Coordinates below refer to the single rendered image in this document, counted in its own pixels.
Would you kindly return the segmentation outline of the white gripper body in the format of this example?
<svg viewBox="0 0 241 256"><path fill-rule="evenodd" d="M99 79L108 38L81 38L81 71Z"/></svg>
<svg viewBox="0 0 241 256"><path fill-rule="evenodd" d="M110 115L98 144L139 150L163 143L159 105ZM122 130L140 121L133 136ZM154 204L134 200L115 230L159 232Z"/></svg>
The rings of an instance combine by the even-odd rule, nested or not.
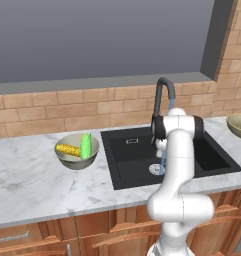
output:
<svg viewBox="0 0 241 256"><path fill-rule="evenodd" d="M161 158L162 155L165 153L166 145L167 145L167 140L166 139L163 139L163 140L157 139L155 141L156 157L157 158Z"/></svg>

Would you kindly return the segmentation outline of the round silver sink drain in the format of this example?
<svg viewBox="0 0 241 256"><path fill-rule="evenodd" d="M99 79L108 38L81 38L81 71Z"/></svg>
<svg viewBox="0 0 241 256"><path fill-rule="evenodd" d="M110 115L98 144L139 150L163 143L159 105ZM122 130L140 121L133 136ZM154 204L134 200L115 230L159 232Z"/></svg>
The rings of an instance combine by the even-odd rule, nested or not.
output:
<svg viewBox="0 0 241 256"><path fill-rule="evenodd" d="M149 166L149 172L156 176L162 176L165 173L165 167L161 164L151 164Z"/></svg>

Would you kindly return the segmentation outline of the black kitchen sink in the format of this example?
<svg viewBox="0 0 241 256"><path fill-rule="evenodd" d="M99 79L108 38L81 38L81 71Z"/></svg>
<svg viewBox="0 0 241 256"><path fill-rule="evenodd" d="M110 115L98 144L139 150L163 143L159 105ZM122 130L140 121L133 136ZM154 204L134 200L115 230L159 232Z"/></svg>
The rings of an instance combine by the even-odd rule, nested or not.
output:
<svg viewBox="0 0 241 256"><path fill-rule="evenodd" d="M115 190L163 181L163 175L149 172L151 164L160 164L149 127L102 131L101 137ZM126 140L135 138L137 144L126 144ZM241 172L241 166L207 132L193 145L195 178Z"/></svg>

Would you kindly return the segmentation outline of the dark grey sink faucet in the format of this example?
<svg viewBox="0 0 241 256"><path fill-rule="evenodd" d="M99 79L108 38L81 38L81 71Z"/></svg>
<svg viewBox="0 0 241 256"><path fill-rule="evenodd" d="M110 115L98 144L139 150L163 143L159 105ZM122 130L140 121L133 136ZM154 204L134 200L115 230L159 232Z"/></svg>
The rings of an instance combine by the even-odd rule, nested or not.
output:
<svg viewBox="0 0 241 256"><path fill-rule="evenodd" d="M154 112L151 120L151 131L153 134L152 140L151 140L152 144L154 144L157 139L163 140L166 138L166 130L163 124L163 117L160 115L163 86L166 86L168 91L169 108L172 108L174 106L174 99L176 98L173 82L168 80L165 77L161 77L157 81L156 95L155 95L155 102L154 102Z"/></svg>

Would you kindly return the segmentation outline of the beige bowl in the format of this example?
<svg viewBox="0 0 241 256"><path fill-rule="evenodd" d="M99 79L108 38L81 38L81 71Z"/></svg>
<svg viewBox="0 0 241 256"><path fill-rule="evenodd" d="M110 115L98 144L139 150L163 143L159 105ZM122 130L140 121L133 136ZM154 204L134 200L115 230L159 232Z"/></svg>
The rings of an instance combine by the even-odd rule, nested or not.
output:
<svg viewBox="0 0 241 256"><path fill-rule="evenodd" d="M60 139L58 141L58 144L67 144L70 146L79 147L82 136L83 136L83 133L74 133L71 135L67 135L62 139ZM92 154L87 159L81 159L79 156L71 156L71 155L59 152L57 149L54 149L54 151L58 159L61 161L61 163L65 167L73 170L81 170L90 166L94 162L97 156L97 153L99 151L99 142L94 136L91 136L91 147L92 147Z"/></svg>
<svg viewBox="0 0 241 256"><path fill-rule="evenodd" d="M241 138L241 113L230 114L226 117L228 129L237 137Z"/></svg>

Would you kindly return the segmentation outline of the green husked corn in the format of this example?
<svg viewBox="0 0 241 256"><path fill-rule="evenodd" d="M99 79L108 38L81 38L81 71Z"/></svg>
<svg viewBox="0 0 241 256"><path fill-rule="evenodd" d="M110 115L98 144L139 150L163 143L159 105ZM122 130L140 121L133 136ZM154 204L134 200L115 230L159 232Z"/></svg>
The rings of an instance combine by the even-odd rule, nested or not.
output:
<svg viewBox="0 0 241 256"><path fill-rule="evenodd" d="M82 136L80 143L80 157L82 159L87 159L92 155L92 142L91 135L86 133Z"/></svg>

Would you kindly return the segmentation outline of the yellow corn cob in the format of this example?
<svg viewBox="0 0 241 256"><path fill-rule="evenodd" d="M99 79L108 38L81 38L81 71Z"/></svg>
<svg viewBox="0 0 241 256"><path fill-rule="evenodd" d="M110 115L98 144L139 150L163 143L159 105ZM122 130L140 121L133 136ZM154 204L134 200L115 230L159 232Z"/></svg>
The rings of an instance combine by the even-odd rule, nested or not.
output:
<svg viewBox="0 0 241 256"><path fill-rule="evenodd" d="M57 144L56 150L67 155L71 155L75 157L80 156L80 148L76 146L72 146L68 144Z"/></svg>

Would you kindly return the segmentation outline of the wooden cupboard door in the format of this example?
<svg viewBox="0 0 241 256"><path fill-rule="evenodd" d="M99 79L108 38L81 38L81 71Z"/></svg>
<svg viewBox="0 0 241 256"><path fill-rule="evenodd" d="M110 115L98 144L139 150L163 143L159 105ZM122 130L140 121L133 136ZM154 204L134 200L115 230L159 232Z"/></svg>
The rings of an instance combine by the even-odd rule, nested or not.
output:
<svg viewBox="0 0 241 256"><path fill-rule="evenodd" d="M241 240L241 189L209 194L211 220L193 229L187 245L195 256L233 256Z"/></svg>
<svg viewBox="0 0 241 256"><path fill-rule="evenodd" d="M67 256L67 244L71 246L72 256L81 256L76 239L60 241L55 236L40 242L0 248L0 256Z"/></svg>
<svg viewBox="0 0 241 256"><path fill-rule="evenodd" d="M145 205L78 216L77 223L82 256L146 256L161 228Z"/></svg>

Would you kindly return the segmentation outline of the grey window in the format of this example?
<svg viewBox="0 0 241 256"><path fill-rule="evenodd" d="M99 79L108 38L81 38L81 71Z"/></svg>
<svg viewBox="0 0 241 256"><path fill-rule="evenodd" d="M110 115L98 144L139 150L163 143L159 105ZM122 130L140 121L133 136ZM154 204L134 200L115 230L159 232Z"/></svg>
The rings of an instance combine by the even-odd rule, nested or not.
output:
<svg viewBox="0 0 241 256"><path fill-rule="evenodd" d="M0 0L0 94L210 81L235 0Z"/></svg>

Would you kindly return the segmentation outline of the wooden drawer front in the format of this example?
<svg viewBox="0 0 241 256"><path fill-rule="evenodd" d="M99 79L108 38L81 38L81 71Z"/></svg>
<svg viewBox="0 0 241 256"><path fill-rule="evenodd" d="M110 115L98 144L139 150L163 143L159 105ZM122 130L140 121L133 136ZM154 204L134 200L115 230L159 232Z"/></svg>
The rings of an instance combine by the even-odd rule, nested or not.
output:
<svg viewBox="0 0 241 256"><path fill-rule="evenodd" d="M0 248L11 247L16 245L26 245L33 242L40 242L48 235L48 229L44 224L32 223L27 225L13 226L0 229L0 238L21 235L30 231L30 236L25 239L18 239L14 241L1 242Z"/></svg>

